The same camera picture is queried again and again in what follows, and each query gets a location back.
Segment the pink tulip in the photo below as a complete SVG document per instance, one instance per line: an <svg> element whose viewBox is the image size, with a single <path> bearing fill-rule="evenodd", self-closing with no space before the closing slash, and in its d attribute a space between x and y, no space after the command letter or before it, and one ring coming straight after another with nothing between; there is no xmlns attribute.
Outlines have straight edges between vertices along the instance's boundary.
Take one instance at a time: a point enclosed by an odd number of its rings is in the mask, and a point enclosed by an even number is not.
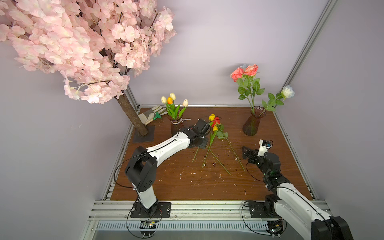
<svg viewBox="0 0 384 240"><path fill-rule="evenodd" d="M193 148L190 166L206 175L213 175L220 178L221 176L232 176L229 167L219 159L218 154L210 149Z"/></svg>

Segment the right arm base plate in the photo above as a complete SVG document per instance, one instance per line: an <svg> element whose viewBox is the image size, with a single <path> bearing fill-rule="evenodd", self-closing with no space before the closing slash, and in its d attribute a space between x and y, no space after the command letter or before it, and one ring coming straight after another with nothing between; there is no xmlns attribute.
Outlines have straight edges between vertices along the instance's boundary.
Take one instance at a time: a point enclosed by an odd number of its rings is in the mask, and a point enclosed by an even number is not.
<svg viewBox="0 0 384 240"><path fill-rule="evenodd" d="M280 216L276 214L274 207L266 202L249 201L249 211L251 218L271 218L277 219Z"/></svg>

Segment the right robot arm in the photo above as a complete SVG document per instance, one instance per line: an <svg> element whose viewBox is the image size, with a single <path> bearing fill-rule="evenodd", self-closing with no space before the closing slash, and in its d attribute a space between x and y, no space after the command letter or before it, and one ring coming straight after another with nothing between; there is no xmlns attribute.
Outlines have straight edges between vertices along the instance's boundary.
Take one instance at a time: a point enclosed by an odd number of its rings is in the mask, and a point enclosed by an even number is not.
<svg viewBox="0 0 384 240"><path fill-rule="evenodd" d="M266 196L265 213L281 217L305 240L352 240L350 227L343 218L317 207L281 173L280 159L268 152L270 147L242 147L243 159L259 168L266 188L272 192Z"/></svg>

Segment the orange yellow tulip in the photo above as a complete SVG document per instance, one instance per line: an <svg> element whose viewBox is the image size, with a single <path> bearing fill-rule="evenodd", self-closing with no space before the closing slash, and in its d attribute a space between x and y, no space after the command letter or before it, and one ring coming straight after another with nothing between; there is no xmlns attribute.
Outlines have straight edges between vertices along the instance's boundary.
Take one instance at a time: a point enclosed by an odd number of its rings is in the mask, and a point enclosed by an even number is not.
<svg viewBox="0 0 384 240"><path fill-rule="evenodd" d="M167 111L168 115L171 116L173 120L177 119L177 110L175 108L174 100L172 97L168 97L167 99Z"/></svg>

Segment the red tulip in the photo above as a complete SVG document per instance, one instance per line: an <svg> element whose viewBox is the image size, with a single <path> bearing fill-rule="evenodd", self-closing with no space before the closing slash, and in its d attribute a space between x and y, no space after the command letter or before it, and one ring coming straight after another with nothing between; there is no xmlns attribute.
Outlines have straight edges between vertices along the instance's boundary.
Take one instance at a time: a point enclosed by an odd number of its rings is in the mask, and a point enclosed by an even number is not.
<svg viewBox="0 0 384 240"><path fill-rule="evenodd" d="M210 122L210 126L211 126L211 128L212 128L212 131L213 131L213 126L214 126L214 125L216 125L216 126L218 127L218 131L217 131L217 135L216 135L215 139L226 140L226 141L227 141L227 143L228 143L229 146L230 146L231 151L232 151L232 152L234 153L234 155L235 155L235 160L236 160L237 162L240 163L242 169L245 171L245 170L246 170L246 169L245 169L245 166L244 166L243 163L241 162L241 160L240 160L238 154L236 153L236 151L235 151L235 149L234 149L232 143L230 142L230 140L229 140L229 134L228 134L228 132L225 132L225 127L224 127L224 125L221 123L221 118L220 118L219 116L216 116L215 120L214 120L213 122Z"/></svg>

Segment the dark pink glass vase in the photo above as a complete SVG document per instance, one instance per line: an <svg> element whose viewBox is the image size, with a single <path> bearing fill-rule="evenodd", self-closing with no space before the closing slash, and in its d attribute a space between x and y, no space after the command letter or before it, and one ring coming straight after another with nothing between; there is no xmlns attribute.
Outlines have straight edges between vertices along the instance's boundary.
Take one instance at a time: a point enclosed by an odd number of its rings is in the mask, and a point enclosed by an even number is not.
<svg viewBox="0 0 384 240"><path fill-rule="evenodd" d="M254 136L257 134L261 119L266 115L264 107L254 106L251 110L251 115L243 125L243 133L247 136Z"/></svg>

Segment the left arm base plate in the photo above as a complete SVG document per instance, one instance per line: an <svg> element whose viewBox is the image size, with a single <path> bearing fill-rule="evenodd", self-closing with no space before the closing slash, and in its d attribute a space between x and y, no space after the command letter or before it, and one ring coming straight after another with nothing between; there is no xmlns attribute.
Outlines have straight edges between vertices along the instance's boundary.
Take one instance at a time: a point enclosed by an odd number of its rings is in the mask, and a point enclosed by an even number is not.
<svg viewBox="0 0 384 240"><path fill-rule="evenodd" d="M172 209L171 202L156 202L152 207L146 209L140 202L133 204L130 217L135 218L170 218Z"/></svg>

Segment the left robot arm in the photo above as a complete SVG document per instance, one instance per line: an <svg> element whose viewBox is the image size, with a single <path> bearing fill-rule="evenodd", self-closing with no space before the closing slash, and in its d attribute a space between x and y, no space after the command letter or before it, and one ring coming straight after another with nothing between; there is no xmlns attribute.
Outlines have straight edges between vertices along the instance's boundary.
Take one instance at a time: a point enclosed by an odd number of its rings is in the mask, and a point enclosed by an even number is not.
<svg viewBox="0 0 384 240"><path fill-rule="evenodd" d="M125 175L130 180L138 199L131 210L132 218L154 217L156 214L170 216L171 203L159 202L153 184L156 180L157 168L169 157L190 148L204 149L207 146L207 135L211 131L211 122L199 119L190 127L179 130L174 136L149 148L142 146L135 149L133 155L126 160Z"/></svg>

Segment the dark pink vase with ribbon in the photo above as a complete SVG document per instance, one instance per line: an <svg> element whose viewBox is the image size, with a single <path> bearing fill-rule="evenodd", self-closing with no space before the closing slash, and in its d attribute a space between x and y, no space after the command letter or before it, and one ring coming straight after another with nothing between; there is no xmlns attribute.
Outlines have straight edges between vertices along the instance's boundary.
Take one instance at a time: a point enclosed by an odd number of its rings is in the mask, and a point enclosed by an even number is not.
<svg viewBox="0 0 384 240"><path fill-rule="evenodd" d="M168 120L171 121L171 136L176 135L180 130L185 128L184 121L182 118L173 119L171 116L167 116Z"/></svg>

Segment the cream tulip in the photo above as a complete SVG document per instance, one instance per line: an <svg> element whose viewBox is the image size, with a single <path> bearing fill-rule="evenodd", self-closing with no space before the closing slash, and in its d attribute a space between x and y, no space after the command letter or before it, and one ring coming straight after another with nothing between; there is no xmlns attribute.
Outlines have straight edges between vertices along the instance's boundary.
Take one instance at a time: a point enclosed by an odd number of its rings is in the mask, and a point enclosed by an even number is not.
<svg viewBox="0 0 384 240"><path fill-rule="evenodd" d="M170 97L172 97L174 101L176 100L176 95L174 93L170 93Z"/></svg>
<svg viewBox="0 0 384 240"><path fill-rule="evenodd" d="M188 105L189 105L189 102L188 102L187 99L185 99L183 101L183 104L182 104L183 108L179 112L179 118L181 118L183 116L183 114L184 114L185 110L187 109Z"/></svg>
<svg viewBox="0 0 384 240"><path fill-rule="evenodd" d="M166 97L161 97L161 101L162 101L163 104L166 105L166 109L167 109L167 99L168 98L166 98Z"/></svg>

